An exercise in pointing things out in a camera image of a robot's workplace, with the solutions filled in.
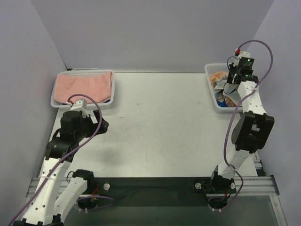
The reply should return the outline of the orange patterned towel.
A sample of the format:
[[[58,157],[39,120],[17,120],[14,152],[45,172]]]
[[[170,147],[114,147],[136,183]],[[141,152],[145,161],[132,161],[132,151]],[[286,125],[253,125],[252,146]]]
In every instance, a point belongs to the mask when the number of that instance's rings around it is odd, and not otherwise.
[[[224,99],[225,97],[230,98],[235,104],[240,101],[240,95],[237,93],[234,94],[223,94],[223,86],[227,82],[228,73],[221,71],[216,72],[210,77],[211,86],[213,89],[213,94],[215,99]]]

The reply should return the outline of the pink towel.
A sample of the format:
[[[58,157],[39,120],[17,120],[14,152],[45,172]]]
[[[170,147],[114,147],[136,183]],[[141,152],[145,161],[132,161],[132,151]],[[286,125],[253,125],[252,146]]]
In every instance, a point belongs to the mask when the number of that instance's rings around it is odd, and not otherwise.
[[[101,73],[60,73],[55,82],[55,101],[66,103],[74,94],[84,94],[97,103],[111,98],[113,72]]]

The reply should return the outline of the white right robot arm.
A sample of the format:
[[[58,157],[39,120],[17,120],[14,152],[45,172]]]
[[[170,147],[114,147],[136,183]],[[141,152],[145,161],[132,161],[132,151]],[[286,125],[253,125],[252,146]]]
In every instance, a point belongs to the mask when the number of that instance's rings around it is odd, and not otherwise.
[[[211,176],[210,185],[214,191],[235,189],[236,172],[251,154],[265,146],[275,123],[274,117],[269,116],[262,105],[259,79],[253,75],[253,63],[254,59],[249,56],[238,56],[229,67],[227,81],[237,86],[243,112],[234,129],[226,134],[226,139],[230,139],[233,146],[224,148],[224,161]]]

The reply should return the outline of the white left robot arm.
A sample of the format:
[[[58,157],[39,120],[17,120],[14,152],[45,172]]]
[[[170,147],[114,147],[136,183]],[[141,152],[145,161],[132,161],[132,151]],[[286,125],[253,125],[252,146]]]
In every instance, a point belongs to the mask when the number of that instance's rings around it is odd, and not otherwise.
[[[21,208],[11,226],[62,226],[73,204],[83,193],[95,189],[93,172],[78,169],[74,172],[67,188],[59,194],[64,175],[70,167],[74,155],[92,138],[108,130],[108,122],[101,110],[93,111],[97,120],[83,108],[71,109],[63,113],[58,128],[47,144],[41,176],[34,195]]]

